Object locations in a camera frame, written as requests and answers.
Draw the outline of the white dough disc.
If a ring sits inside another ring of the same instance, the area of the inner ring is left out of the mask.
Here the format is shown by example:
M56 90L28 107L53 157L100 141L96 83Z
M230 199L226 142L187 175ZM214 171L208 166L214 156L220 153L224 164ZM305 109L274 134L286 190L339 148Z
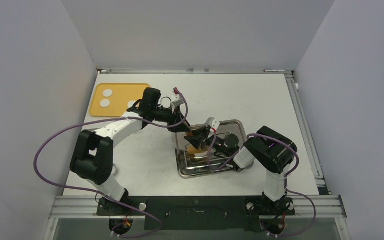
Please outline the white dough disc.
M108 108L111 105L111 101L109 99L103 99L99 103L101 108Z
M129 101L127 104L127 108L129 109L129 108L135 106L135 104L136 104L136 101Z
M102 92L102 95L105 97L105 98L109 98L113 95L113 91L111 89L105 89L103 92Z

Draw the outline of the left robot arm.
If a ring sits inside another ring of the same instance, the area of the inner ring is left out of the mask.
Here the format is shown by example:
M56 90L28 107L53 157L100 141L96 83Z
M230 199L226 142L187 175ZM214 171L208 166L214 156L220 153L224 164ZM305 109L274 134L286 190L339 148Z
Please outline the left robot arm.
M161 97L160 90L147 87L142 98L134 102L122 117L102 128L83 130L78 136L70 171L111 199L109 208L116 215L123 215L128 211L129 192L112 173L115 147L148 125L164 128L172 133L190 131L190 124L186 120L188 115L181 111L181 105L189 107L184 95L174 88L173 96L169 98L170 107L163 107L159 103Z

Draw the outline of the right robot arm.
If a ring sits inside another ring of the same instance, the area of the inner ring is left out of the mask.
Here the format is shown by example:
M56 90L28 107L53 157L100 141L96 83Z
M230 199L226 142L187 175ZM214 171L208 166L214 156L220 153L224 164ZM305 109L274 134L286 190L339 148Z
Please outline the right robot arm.
M259 162L266 170L262 207L269 214L277 213L287 201L287 177L298 160L298 148L289 138L263 126L246 137L243 144L233 133L218 135L214 127L204 126L184 136L186 154L202 159L206 172L231 170L241 172Z

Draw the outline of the stainless steel tray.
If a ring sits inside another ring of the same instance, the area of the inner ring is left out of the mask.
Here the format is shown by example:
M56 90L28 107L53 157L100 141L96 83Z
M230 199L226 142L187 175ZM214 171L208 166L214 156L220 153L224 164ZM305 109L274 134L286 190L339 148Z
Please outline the stainless steel tray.
M191 126L191 130L206 127L205 124ZM223 139L222 146L216 150L208 150L207 153L189 155L184 140L187 132L180 132L175 135L175 156L177 171L184 179L197 178L211 173L222 173L232 170L232 164L221 168L246 140L245 129L239 120L225 120L220 122L216 136Z

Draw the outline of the white dough disc right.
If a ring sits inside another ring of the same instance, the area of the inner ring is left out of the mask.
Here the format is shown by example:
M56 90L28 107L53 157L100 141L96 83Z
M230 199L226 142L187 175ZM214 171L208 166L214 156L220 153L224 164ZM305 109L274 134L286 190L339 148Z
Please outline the white dough disc right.
M129 108L135 106L135 104L136 104L136 101L129 101L127 104L127 108L129 109Z

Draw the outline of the wooden rolling pin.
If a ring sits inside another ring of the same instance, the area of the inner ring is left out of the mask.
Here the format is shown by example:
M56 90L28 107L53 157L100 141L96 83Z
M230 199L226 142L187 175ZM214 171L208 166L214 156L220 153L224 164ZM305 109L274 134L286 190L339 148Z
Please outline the wooden rolling pin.
M186 146L186 151L189 155L204 154L208 152L208 134L204 132L188 132L183 137L188 145Z

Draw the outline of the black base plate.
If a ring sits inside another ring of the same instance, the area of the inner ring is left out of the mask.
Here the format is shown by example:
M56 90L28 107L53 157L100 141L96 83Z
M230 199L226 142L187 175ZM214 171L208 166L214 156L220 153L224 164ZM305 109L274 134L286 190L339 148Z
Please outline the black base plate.
M257 196L131 196L128 205L144 211L161 222L145 217L145 230L258 230L260 219L277 224L284 216L295 215L294 203L286 198L272 203Z

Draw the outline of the aluminium frame rail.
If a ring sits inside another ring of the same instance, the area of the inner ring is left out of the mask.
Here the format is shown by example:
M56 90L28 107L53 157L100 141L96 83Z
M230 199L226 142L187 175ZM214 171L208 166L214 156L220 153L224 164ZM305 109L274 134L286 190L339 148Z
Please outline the aluminium frame rail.
M308 125L308 121L305 116L304 109L299 97L299 86L294 79L294 72L286 71L284 76L286 79L286 84L289 90L289 94L291 96L295 114L297 116L299 128L301 131L301 135L303 137L305 149L309 158L309 163L311 165L311 170L314 175L318 192L322 196L331 195L331 192L329 191L326 185L325 176L322 170L322 165L320 163L316 146L313 140L313 136L311 134L311 130Z

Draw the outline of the white dough disc upper left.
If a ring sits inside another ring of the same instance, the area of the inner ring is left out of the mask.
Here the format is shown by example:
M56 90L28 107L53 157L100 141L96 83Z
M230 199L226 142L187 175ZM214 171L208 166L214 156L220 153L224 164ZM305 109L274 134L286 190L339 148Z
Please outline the white dough disc upper left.
M102 92L102 95L105 97L105 98L109 98L113 95L113 91L111 89L105 89L103 92Z

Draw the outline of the white dough disc lower left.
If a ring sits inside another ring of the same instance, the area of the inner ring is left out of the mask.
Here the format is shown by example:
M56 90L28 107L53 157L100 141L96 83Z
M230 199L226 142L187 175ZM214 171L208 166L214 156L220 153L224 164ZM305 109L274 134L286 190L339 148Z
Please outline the white dough disc lower left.
M108 108L111 105L111 101L109 99L103 99L99 103L101 108Z

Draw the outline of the yellow plastic tray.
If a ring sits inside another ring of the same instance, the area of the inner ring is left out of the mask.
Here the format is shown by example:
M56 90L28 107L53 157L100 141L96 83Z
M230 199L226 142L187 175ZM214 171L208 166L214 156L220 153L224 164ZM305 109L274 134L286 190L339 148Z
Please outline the yellow plastic tray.
M101 83L94 89L89 114L92 117L121 117L128 109L128 102L141 99L143 92L149 87L146 83ZM103 96L106 89L113 91L111 97ZM110 100L109 107L100 106L103 99Z

